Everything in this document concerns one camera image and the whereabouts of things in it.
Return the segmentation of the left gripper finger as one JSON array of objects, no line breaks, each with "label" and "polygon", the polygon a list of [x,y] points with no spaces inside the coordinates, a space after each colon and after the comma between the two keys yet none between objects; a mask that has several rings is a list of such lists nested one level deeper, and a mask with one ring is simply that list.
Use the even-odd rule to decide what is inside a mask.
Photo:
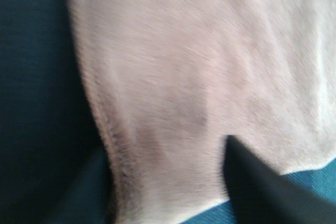
[{"label": "left gripper finger", "polygon": [[237,223],[335,223],[335,204],[278,175],[234,135],[223,180]]}]

